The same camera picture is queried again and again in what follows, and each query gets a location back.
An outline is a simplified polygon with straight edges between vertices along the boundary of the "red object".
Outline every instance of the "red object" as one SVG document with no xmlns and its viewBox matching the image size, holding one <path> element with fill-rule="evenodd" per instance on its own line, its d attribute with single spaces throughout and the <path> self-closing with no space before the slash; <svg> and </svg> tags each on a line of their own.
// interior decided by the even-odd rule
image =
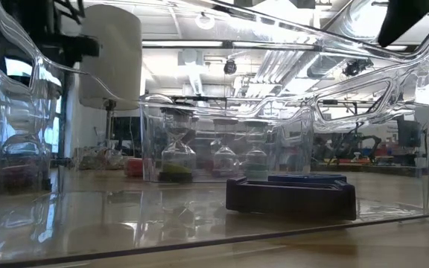
<svg viewBox="0 0 429 268">
<path fill-rule="evenodd" d="M 143 176 L 143 161 L 142 159 L 128 159 L 125 165 L 125 175 L 127 176 Z"/>
</svg>

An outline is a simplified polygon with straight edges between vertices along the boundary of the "clear plastic container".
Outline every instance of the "clear plastic container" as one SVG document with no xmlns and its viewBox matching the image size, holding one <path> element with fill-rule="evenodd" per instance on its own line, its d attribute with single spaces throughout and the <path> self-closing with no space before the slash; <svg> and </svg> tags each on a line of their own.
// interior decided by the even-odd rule
<svg viewBox="0 0 429 268">
<path fill-rule="evenodd" d="M 429 217 L 429 36 L 403 54 L 218 1 L 171 3 L 124 1 L 144 29 L 168 19 L 182 31 L 175 39 L 141 33 L 144 68 L 158 69 L 140 71 L 149 93 L 136 98 L 106 77 L 50 61 L 0 5 L 0 31 L 33 60 L 28 86 L 0 70 L 0 264 L 51 265 Z M 359 65 L 365 68 L 352 72 Z M 213 77 L 216 86 L 203 83 Z M 131 95 L 138 87 L 124 89 Z M 63 93 L 63 159 L 54 159 L 49 132 Z M 216 130 L 214 121 L 236 124 Z M 214 141 L 220 147 L 212 153 Z M 213 176 L 223 147 L 233 176 Z M 124 174 L 137 153 L 143 182 Z M 160 179 L 164 172 L 176 176 Z M 309 180 L 300 184 L 312 186 L 312 174 L 346 182 L 315 185 L 321 194 L 285 204 L 333 208 L 322 191 L 348 184 L 355 188 L 349 220 L 226 209 L 226 181 L 240 182 L 232 177 L 246 176 L 258 189 L 275 175 L 278 185 L 285 175 L 302 175 Z M 281 199 L 243 198 L 259 205 Z"/>
</svg>

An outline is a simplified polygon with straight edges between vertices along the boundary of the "table surface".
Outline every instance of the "table surface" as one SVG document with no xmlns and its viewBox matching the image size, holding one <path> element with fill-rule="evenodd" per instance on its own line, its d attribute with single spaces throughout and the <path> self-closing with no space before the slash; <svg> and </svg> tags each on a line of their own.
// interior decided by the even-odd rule
<svg viewBox="0 0 429 268">
<path fill-rule="evenodd" d="M 421 187 L 417 179 L 365 173 L 346 175 L 362 197 L 372 200 L 381 197 L 383 202 L 391 202 L 392 208 L 395 202 L 418 205 L 415 202 L 419 201 Z M 97 255 L 342 224 L 293 222 L 266 215 L 230 213 L 222 204 L 223 184 L 154 185 L 127 179 L 115 171 L 84 171 L 68 178 L 71 179 L 66 182 L 67 194 L 46 195 L 35 202 L 26 200 L 0 220 L 0 261 Z M 179 211 L 180 207 L 195 213 Z M 359 221 L 385 216 L 378 214 L 378 205 L 371 201 L 360 202 L 360 208 L 363 216 Z M 393 211 L 397 216 L 398 213 L 414 216 L 417 212 L 399 207 Z M 113 266 L 111 261 L 117 267 L 131 267 L 134 260 L 137 267 L 199 267 L 201 264 L 216 267 L 268 264 L 383 267 L 393 262 L 397 267 L 416 267 L 429 264 L 423 258 L 429 260 L 429 219 L 110 259 L 80 261 L 74 258 L 69 261 L 91 267 Z"/>
</svg>

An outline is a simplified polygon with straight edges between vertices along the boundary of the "ceiling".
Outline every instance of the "ceiling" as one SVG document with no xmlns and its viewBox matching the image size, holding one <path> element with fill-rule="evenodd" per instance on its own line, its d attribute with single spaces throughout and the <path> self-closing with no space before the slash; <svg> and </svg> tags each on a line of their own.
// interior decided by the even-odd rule
<svg viewBox="0 0 429 268">
<path fill-rule="evenodd" d="M 331 8 L 320 9 L 320 10 L 298 10 L 288 0 L 266 0 L 253 7 L 253 10 L 257 10 L 269 15 L 278 17 L 280 19 L 291 20 L 299 24 L 310 25 L 314 27 L 322 27 L 326 22 L 332 19 L 348 0 L 331 0 Z M 94 4 L 111 4 L 113 6 L 124 9 L 135 16 L 137 16 L 142 22 L 142 38 L 145 39 L 219 39 L 219 40 L 247 40 L 247 41 L 273 41 L 274 38 L 281 38 L 288 40 L 289 42 L 313 42 L 308 39 L 299 39 L 299 37 L 293 35 L 293 31 L 280 29 L 279 32 L 273 33 L 272 27 L 257 27 L 253 30 L 252 25 L 249 23 L 238 20 L 236 23 L 232 23 L 233 20 L 228 21 L 216 20 L 216 25 L 211 30 L 206 30 L 197 24 L 199 12 L 188 12 L 183 8 L 161 6 L 161 1 L 157 0 L 84 0 L 86 7 Z M 376 12 L 370 16 L 380 16 L 380 19 L 376 19 L 376 25 L 365 26 L 366 23 L 373 24 L 372 20 L 358 22 L 358 28 L 380 28 L 381 17 L 384 16 L 386 11 L 385 7 L 376 7 Z M 67 34 L 79 34 L 80 27 L 73 21 L 63 21 L 63 30 Z M 332 26 L 329 28 L 330 31 L 338 32 Z M 415 45 L 419 44 L 426 35 L 429 34 L 429 16 L 423 18 L 416 26 L 410 31 L 403 35 L 395 44 L 396 45 Z M 271 61 L 277 60 L 275 64 L 268 63 L 267 50 L 242 50 L 242 49 L 202 49 L 197 48 L 198 52 L 203 55 L 202 65 L 195 71 L 196 75 L 193 75 L 193 69 L 185 68 L 185 63 L 180 63 L 180 53 L 183 51 L 182 48 L 152 48 L 144 49 L 143 51 L 143 66 L 144 72 L 146 73 L 146 90 L 150 93 L 165 93 L 169 95 L 181 95 L 186 93 L 183 90 L 191 88 L 194 80 L 200 81 L 205 88 L 210 88 L 210 95 L 225 95 L 226 87 L 232 87 L 235 83 L 236 77 L 254 76 L 260 70 L 264 72 L 270 71 L 271 74 L 281 69 L 283 61 L 286 62 L 287 54 L 280 54 L 275 51 L 272 52 L 274 56 L 271 57 Z M 225 75 L 223 67 L 225 66 L 226 60 L 232 59 L 237 64 L 237 71 L 235 75 Z M 374 61 L 374 68 L 380 68 L 381 63 Z M 295 83 L 291 81 L 291 85 L 295 84 L 296 89 L 303 87 L 304 91 L 315 86 L 316 88 L 322 88 L 329 86 L 334 83 L 338 83 L 342 80 L 347 79 L 342 74 L 342 67 L 345 63 L 337 64 L 335 68 L 329 71 L 323 79 L 319 80 L 306 80 L 306 70 L 296 73 L 294 78 Z M 372 71 L 374 68 L 368 68 L 367 71 Z M 250 96 L 246 97 L 259 97 L 263 98 L 271 93 L 271 89 L 274 86 L 252 86 L 259 92 L 263 92 L 261 95 L 259 92 L 254 92 Z M 365 91 L 365 95 L 358 95 L 358 98 L 372 99 L 369 96 L 375 92 L 369 90 Z"/>
</svg>

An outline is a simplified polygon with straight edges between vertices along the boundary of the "sand timer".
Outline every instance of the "sand timer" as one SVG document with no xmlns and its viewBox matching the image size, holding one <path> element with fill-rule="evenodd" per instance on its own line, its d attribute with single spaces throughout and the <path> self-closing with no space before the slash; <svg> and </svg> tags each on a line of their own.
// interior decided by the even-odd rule
<svg viewBox="0 0 429 268">
<path fill-rule="evenodd" d="M 170 144 L 162 151 L 162 171 L 159 181 L 186 182 L 193 179 L 192 171 L 196 165 L 196 153 L 185 143 L 190 129 L 193 113 L 186 109 L 161 108 L 163 127 L 168 133 Z"/>
<path fill-rule="evenodd" d="M 267 154 L 263 151 L 267 140 L 266 126 L 267 123 L 262 121 L 246 122 L 246 142 L 251 146 L 244 163 L 244 175 L 248 179 L 267 178 Z"/>
<path fill-rule="evenodd" d="M 216 139 L 220 141 L 219 150 L 213 155 L 214 177 L 235 176 L 238 173 L 238 156 L 229 148 L 229 143 L 236 137 L 237 120 L 214 119 Z"/>
</svg>

